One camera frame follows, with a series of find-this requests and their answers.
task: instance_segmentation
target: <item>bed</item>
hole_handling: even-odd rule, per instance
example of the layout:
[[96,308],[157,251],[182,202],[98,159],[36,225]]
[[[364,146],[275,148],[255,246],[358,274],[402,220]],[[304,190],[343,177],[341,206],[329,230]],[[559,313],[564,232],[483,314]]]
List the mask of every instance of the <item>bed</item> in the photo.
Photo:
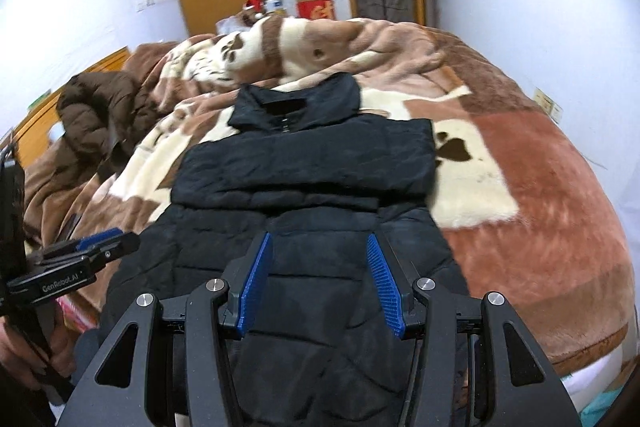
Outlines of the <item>bed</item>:
[[[121,50],[105,60],[120,67],[126,58]],[[558,127],[510,78],[446,32],[411,23],[270,17],[242,35],[188,39],[143,81],[166,116],[126,169],[104,183],[92,178],[68,208],[50,212],[61,223],[70,208],[81,212],[78,237],[110,227],[139,232],[170,204],[185,151],[235,133],[226,122],[240,84],[303,89],[337,71],[360,83],[362,111],[433,120],[438,179],[431,213],[472,295],[497,290],[510,299],[582,409],[637,354],[634,278],[622,229]],[[57,120],[55,96],[18,127],[29,176],[42,177],[33,160],[45,152]],[[70,323],[95,325],[115,269],[65,299]]]

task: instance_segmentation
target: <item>silver screw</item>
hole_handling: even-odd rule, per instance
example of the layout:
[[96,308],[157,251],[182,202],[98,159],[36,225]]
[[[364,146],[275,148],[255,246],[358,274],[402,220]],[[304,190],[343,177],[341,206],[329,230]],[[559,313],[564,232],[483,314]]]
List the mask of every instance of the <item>silver screw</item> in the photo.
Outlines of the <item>silver screw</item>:
[[494,306],[502,306],[504,304],[504,296],[501,293],[491,292],[487,298]]
[[149,306],[154,301],[154,296],[151,293],[143,293],[139,295],[136,299],[136,304],[138,306],[142,306],[143,308]]
[[435,281],[433,279],[427,279],[427,277],[418,279],[417,285],[418,288],[424,291],[433,290],[436,287]]
[[225,287],[225,282],[222,279],[211,279],[207,282],[207,290],[210,292],[219,292]]

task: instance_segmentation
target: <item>teal fabric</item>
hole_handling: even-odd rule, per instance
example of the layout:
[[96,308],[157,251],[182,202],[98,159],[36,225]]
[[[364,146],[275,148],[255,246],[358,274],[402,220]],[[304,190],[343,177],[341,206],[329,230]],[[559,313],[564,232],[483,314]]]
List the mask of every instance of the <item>teal fabric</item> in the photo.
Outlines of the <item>teal fabric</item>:
[[582,421],[582,427],[595,427],[595,425],[604,416],[604,413],[609,410],[611,404],[618,397],[622,391],[622,388],[615,391],[608,391],[606,393],[600,393],[593,401],[585,407],[580,413],[580,420]]

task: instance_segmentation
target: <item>wall socket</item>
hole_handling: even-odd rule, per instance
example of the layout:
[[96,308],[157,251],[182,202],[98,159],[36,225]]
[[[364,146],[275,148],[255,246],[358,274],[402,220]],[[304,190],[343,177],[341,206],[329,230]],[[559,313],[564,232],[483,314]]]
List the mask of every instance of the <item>wall socket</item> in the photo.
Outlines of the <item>wall socket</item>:
[[536,88],[533,93],[533,100],[553,119],[554,122],[560,123],[560,120],[562,120],[562,107],[551,100],[538,88]]

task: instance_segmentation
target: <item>blue gripper pad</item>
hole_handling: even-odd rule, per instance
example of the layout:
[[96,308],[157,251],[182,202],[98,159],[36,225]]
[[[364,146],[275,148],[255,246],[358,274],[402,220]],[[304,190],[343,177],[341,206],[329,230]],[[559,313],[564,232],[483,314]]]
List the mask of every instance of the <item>blue gripper pad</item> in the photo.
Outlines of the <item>blue gripper pad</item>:
[[112,237],[116,237],[118,235],[122,235],[123,231],[121,229],[109,229],[104,232],[94,233],[94,235],[90,235],[89,237],[83,237],[78,241],[76,245],[76,251],[86,250],[97,243],[101,243],[102,241],[106,241],[107,239],[111,239]]
[[267,283],[269,267],[273,259],[273,241],[271,234],[267,233],[260,245],[254,265],[249,272],[242,295],[240,296],[238,325],[236,326],[241,337],[244,337],[255,322],[255,315],[260,305],[262,292]]
[[402,338],[406,326],[402,320],[400,292],[374,234],[369,235],[367,239],[367,261],[378,289],[382,310],[385,312],[386,325],[393,330],[396,337]]

